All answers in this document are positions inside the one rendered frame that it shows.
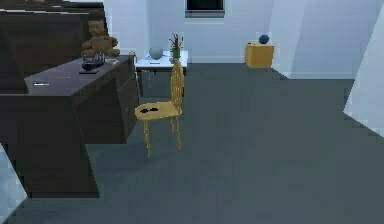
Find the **yellow wooden box cabinet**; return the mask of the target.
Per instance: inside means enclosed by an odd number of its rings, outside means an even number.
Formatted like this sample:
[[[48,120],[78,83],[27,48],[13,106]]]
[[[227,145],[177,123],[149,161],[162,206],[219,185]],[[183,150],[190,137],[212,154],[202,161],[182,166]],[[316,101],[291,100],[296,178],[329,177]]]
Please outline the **yellow wooden box cabinet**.
[[[245,49],[245,63],[250,68],[270,68],[273,54],[273,45],[248,43]]]

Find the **white side table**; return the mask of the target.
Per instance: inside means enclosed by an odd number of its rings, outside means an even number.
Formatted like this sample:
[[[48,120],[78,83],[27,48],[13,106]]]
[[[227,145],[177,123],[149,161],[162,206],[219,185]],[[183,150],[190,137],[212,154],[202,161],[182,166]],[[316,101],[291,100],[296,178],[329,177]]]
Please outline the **white side table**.
[[[135,63],[135,69],[138,77],[138,91],[140,96],[143,96],[143,82],[142,82],[142,72],[143,71],[171,71],[173,64],[170,61],[171,52],[164,51],[163,56],[158,59],[152,59],[149,55],[144,58],[139,59]]]

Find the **dark brown shelf unit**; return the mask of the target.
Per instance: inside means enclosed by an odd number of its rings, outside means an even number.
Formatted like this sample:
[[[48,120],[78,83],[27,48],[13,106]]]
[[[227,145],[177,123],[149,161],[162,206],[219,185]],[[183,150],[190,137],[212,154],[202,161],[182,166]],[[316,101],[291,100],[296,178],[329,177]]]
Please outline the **dark brown shelf unit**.
[[[25,94],[31,75],[81,57],[101,2],[0,0],[0,94]]]

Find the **dark glass bowl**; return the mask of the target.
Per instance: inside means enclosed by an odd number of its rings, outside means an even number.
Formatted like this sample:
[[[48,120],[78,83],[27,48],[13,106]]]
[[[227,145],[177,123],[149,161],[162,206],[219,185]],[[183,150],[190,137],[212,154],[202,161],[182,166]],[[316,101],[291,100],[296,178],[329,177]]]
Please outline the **dark glass bowl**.
[[[82,68],[91,71],[95,68],[103,66],[105,63],[105,55],[102,52],[96,53],[92,57],[83,57]]]

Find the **green potted house plant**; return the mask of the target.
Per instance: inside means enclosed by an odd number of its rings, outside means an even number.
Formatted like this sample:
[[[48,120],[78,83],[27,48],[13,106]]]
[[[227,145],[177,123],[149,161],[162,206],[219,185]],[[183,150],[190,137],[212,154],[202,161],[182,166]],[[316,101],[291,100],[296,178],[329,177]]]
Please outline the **green potted house plant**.
[[[170,38],[169,41],[171,42],[171,58],[176,61],[181,57],[181,49],[184,38],[179,36],[177,33],[173,33],[172,38]]]

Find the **brown teddy bear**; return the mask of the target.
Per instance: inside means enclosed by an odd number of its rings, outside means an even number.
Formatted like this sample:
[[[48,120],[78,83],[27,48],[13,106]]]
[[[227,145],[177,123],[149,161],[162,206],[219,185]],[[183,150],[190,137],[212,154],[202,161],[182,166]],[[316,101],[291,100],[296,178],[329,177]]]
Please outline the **brown teddy bear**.
[[[120,50],[116,49],[118,40],[107,35],[103,20],[89,21],[88,27],[91,38],[82,44],[82,56],[93,57],[96,53],[103,53],[108,57],[120,55]]]

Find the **yellow wooden chair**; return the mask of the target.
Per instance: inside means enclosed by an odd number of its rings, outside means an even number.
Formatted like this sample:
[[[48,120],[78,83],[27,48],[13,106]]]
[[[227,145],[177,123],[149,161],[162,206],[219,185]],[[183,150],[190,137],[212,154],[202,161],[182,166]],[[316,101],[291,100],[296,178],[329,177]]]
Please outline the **yellow wooden chair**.
[[[150,128],[149,122],[155,120],[169,119],[171,132],[177,132],[178,150],[181,150],[182,140],[180,132],[179,117],[182,115],[182,101],[184,95],[184,72],[180,61],[173,64],[170,79],[169,101],[145,103],[135,108],[135,116],[143,122],[144,139],[147,148],[147,156],[151,156]]]

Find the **pale blue round vase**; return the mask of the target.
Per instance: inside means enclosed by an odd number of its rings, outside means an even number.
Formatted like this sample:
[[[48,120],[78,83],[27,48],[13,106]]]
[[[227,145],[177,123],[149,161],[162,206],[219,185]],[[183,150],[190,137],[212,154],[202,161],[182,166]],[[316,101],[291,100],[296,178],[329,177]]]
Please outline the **pale blue round vase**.
[[[151,47],[149,50],[149,55],[154,60],[161,59],[163,57],[163,49],[159,47]]]

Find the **dark brown desk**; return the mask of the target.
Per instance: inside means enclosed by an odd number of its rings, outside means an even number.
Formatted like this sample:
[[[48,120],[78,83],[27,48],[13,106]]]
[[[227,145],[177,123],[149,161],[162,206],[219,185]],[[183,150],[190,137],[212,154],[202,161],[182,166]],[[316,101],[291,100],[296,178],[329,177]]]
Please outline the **dark brown desk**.
[[[136,124],[134,58],[117,60],[79,74],[76,59],[28,77],[27,94],[0,94],[0,145],[29,198],[99,196],[86,146],[125,144]]]

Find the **dark window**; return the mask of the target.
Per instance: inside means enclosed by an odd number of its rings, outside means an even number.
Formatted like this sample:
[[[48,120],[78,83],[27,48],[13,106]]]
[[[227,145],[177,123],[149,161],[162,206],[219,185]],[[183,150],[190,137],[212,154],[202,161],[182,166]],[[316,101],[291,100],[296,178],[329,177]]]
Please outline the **dark window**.
[[[186,0],[186,18],[223,18],[224,0]]]

